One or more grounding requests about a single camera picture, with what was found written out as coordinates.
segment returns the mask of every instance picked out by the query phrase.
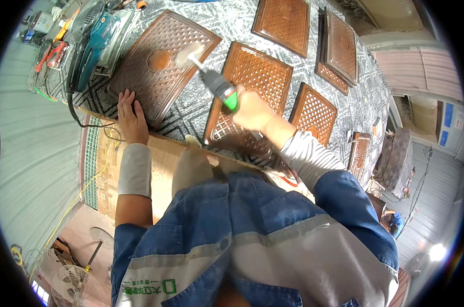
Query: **work table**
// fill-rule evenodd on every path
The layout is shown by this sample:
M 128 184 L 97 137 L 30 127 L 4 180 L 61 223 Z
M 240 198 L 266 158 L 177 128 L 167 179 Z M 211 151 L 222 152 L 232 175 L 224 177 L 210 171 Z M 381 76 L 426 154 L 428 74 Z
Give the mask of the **work table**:
M 318 9 L 327 5 L 328 9 L 338 16 L 341 14 L 326 1 L 308 0 L 308 2 L 310 2 L 310 33 L 306 59 L 251 33 L 258 1 L 237 2 L 232 0 L 215 3 L 181 3 L 169 0 L 148 2 L 147 8 L 142 11 L 137 25 L 126 41 L 121 58 L 124 58 L 132 44 L 165 9 L 173 10 L 197 22 L 223 39 L 204 61 L 204 64 L 210 69 L 222 70 L 230 44 L 233 41 L 239 41 L 278 58 L 293 67 L 293 76 L 283 117 L 289 119 L 300 84 L 305 82 L 310 85 L 338 108 L 338 117 L 334 123 L 328 148 L 347 165 L 351 144 L 346 141 L 346 132 L 351 130 L 372 134 L 372 124 L 378 117 L 381 118 L 381 126 L 383 129 L 385 128 L 390 99 L 389 87 L 375 59 L 358 37 L 356 37 L 356 42 L 359 83 L 357 87 L 350 88 L 348 96 L 343 95 L 315 74 Z M 65 35 L 64 40 L 70 43 L 72 38 L 69 33 Z M 47 78 L 48 94 L 61 102 L 66 102 L 65 86 L 68 68 L 69 61 L 65 63 L 62 71 L 51 70 Z M 95 117 L 114 119 L 117 116 L 117 102 L 107 93 L 108 81 L 108 77 L 94 76 L 83 93 L 74 95 L 75 105 Z M 212 94 L 205 88 L 201 78 L 196 73 L 177 97 L 155 133 L 181 142 L 185 142 L 186 135 L 192 135 L 203 143 L 203 135 L 212 102 Z M 383 138 L 382 131 L 379 131 L 378 136 L 372 135 L 362 186 L 369 180 L 370 171 L 382 150 Z M 272 162 L 259 158 L 218 150 L 209 146 L 205 146 L 205 148 L 258 167 L 272 167 Z

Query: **person's hand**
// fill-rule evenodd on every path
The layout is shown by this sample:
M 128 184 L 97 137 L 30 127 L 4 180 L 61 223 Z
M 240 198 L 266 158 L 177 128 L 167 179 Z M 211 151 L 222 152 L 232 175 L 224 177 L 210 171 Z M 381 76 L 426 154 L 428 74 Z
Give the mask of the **person's hand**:
M 232 115 L 232 121 L 245 129 L 263 133 L 264 126 L 279 117 L 257 92 L 246 90 L 242 84 L 237 85 L 237 99 L 239 110 Z
M 148 143 L 148 126 L 146 125 L 145 115 L 143 114 L 142 105 L 135 100 L 135 113 L 131 108 L 131 103 L 135 98 L 135 92 L 126 89 L 123 93 L 119 93 L 119 101 L 117 104 L 117 115 L 119 125 L 123 130 L 124 138 L 128 144 L 132 143 Z

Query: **white arm sleeve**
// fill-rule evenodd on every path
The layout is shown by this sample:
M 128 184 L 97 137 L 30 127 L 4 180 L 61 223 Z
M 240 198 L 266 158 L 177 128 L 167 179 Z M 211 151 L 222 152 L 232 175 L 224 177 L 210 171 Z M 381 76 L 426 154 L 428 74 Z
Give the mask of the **white arm sleeve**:
M 140 143 L 129 144 L 123 152 L 117 193 L 151 198 L 152 160 L 150 149 Z
M 311 132 L 297 130 L 283 146 L 280 155 L 312 192 L 319 178 L 331 170 L 346 170 L 344 164 Z

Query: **window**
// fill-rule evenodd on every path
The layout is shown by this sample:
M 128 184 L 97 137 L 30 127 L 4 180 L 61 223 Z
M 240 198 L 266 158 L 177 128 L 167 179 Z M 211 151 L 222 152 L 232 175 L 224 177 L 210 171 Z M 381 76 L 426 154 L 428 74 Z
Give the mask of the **window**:
M 34 293 L 36 293 L 37 296 L 41 299 L 44 306 L 47 306 L 49 300 L 48 292 L 44 291 L 44 289 L 41 286 L 39 286 L 35 280 L 32 282 L 32 289 L 34 290 Z

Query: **light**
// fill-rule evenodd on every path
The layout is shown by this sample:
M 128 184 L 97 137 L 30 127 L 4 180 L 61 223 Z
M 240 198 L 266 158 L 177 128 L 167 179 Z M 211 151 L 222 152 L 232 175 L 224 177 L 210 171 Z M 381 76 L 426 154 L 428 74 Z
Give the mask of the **light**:
M 434 245 L 430 249 L 430 260 L 431 261 L 439 261 L 445 256 L 447 250 L 443 247 L 442 244 Z

